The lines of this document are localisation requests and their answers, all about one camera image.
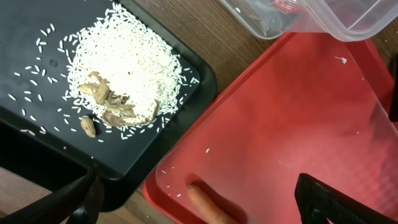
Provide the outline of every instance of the orange carrot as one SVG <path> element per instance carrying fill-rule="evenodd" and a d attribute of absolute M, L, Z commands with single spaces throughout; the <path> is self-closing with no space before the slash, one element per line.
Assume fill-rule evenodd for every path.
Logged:
<path fill-rule="evenodd" d="M 236 220 L 222 211 L 199 187 L 189 185 L 188 198 L 207 223 L 238 224 Z"/>

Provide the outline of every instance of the wooden surface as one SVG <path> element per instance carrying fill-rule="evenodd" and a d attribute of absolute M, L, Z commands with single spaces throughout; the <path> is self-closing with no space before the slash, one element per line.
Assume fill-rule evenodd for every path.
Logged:
<path fill-rule="evenodd" d="M 273 41 L 253 37 L 217 0 L 138 0 L 164 26 L 202 56 L 213 68 L 221 93 L 268 48 Z M 398 53 L 398 19 L 373 37 L 388 63 Z M 0 216 L 49 194 L 48 190 L 0 169 Z M 111 213 L 102 213 L 98 223 L 173 223 L 150 206 L 138 190 Z"/>

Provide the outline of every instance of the red tray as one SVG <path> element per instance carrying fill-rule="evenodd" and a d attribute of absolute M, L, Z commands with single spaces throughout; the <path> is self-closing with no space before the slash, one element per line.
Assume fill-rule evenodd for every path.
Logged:
<path fill-rule="evenodd" d="M 285 34 L 151 173 L 146 199 L 177 223 L 204 223 L 186 195 L 195 183 L 241 223 L 301 223 L 306 172 L 398 220 L 393 86 L 370 40 Z"/>

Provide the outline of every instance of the tray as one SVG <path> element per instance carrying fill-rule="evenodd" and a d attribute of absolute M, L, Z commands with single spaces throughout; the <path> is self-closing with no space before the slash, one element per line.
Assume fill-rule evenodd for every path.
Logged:
<path fill-rule="evenodd" d="M 240 223 L 301 223 L 306 172 L 398 220 L 393 86 L 370 40 L 285 34 L 148 176 L 146 199 L 177 223 L 204 223 L 186 195 L 197 184 Z"/>
<path fill-rule="evenodd" d="M 1 126 L 4 130 L 7 130 L 7 133 L 15 135 L 16 139 L 35 142 L 32 145 L 48 154 L 48 158 L 41 159 L 42 163 L 40 164 L 28 162 L 29 158 L 26 158 L 24 162 L 28 162 L 36 168 L 30 166 L 26 166 L 24 169 L 15 167 L 13 164 L 21 161 L 18 154 L 21 155 L 23 150 L 30 150 L 26 149 L 26 144 L 22 147 L 22 142 L 19 141 L 14 145 L 16 144 L 18 148 L 24 149 L 20 149 L 20 152 L 2 150 L 0 156 L 4 161 L 3 164 L 0 163 L 0 166 L 13 172 L 17 171 L 16 173 L 21 176 L 30 177 L 28 179 L 41 183 L 50 190 L 56 190 L 81 176 L 84 173 L 84 168 L 96 166 L 105 181 L 108 181 L 105 183 L 108 188 L 105 210 L 118 208 L 128 199 L 150 170 L 210 104 L 216 94 L 215 76 L 206 62 L 162 27 L 134 1 L 125 0 L 121 3 L 170 44 L 174 48 L 174 53 L 181 55 L 179 60 L 182 67 L 189 68 L 189 70 L 183 70 L 182 73 L 186 76 L 188 83 L 193 77 L 200 83 L 190 83 L 189 86 L 181 87 L 177 98 L 184 97 L 183 104 L 179 104 L 176 114 L 163 116 L 170 119 L 164 129 L 161 125 L 161 116 L 158 116 L 153 128 L 143 126 L 146 131 L 142 134 L 139 133 L 141 128 L 137 128 L 133 137 L 122 140 L 119 130 L 113 128 L 112 133 L 105 133 L 105 127 L 99 124 L 97 125 L 98 139 L 104 140 L 102 143 L 86 137 L 80 128 L 78 117 L 91 114 L 90 111 L 83 108 L 77 114 L 76 110 L 71 108 L 73 100 L 64 101 L 62 99 L 64 92 L 68 89 L 68 83 L 66 78 L 63 78 L 60 74 L 67 74 L 66 65 L 68 65 L 68 61 L 65 54 L 59 52 L 57 48 L 59 41 L 66 35 L 76 33 L 84 27 L 92 26 L 97 17 L 104 17 L 105 10 L 112 8 L 113 2 L 108 0 L 4 2 L 1 4 L 3 5 L 3 12 L 0 16 L 1 20 L 4 21 L 0 23 L 0 28 L 3 30 L 0 40 L 3 44 L 3 52 L 5 52 L 0 56 L 2 59 L 0 68 Z M 48 37 L 44 37 L 40 30 L 50 28 L 50 23 L 55 26 L 55 31 L 52 31 Z M 47 42 L 47 45 L 43 46 L 42 54 L 39 53 L 35 45 L 38 37 Z M 72 50 L 74 47 L 72 43 L 64 42 L 64 49 L 69 49 L 73 59 Z M 54 77 L 59 82 L 51 84 L 47 77 L 42 77 L 41 74 L 31 74 L 30 70 L 25 70 L 28 65 L 32 66 L 33 69 L 34 65 L 38 65 L 41 70 L 46 69 L 46 76 Z M 38 86 L 31 84 L 30 80 L 35 80 Z M 25 95 L 24 91 L 31 91 L 32 94 Z M 8 93 L 14 95 L 17 101 L 12 101 L 8 97 Z M 37 99 L 38 94 L 43 96 L 43 101 Z M 33 102 L 29 103 L 24 100 L 25 96 L 32 98 Z M 23 108 L 26 110 L 26 116 L 21 113 Z M 37 118 L 37 121 L 32 121 L 29 118 L 31 114 Z M 70 118 L 67 118 L 69 124 L 64 122 L 63 114 L 71 115 Z M 47 134 L 39 134 L 40 126 L 46 128 Z M 160 127 L 159 134 L 157 134 L 157 127 Z M 78 131 L 70 131 L 70 128 L 75 128 Z M 32 130 L 36 135 L 19 133 L 20 129 Z M 4 138 L 6 142 L 15 141 L 10 134 L 6 136 L 7 139 Z M 53 161 L 55 157 L 64 161 L 71 161 L 70 167 L 58 167 Z M 39 167 L 46 167 L 49 164 L 65 171 L 57 170 L 56 172 L 53 171 L 53 174 L 49 174 L 51 172 L 47 172 L 48 174 L 42 173 L 43 169 Z M 39 174 L 37 172 L 33 174 L 32 169 L 41 171 Z M 60 180 L 58 183 L 51 183 L 51 181 L 46 180 L 52 180 L 52 175 L 62 176 L 62 172 L 67 172 L 68 169 L 80 171 L 76 172 L 75 175 L 68 174 L 68 178 L 64 180 L 60 177 L 56 178 Z"/>

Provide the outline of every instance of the clear plastic container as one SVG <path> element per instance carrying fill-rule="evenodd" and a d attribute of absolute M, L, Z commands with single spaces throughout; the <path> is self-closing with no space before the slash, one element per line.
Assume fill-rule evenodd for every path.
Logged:
<path fill-rule="evenodd" d="M 398 0 L 220 0 L 258 38 L 285 31 L 370 38 L 398 16 Z"/>

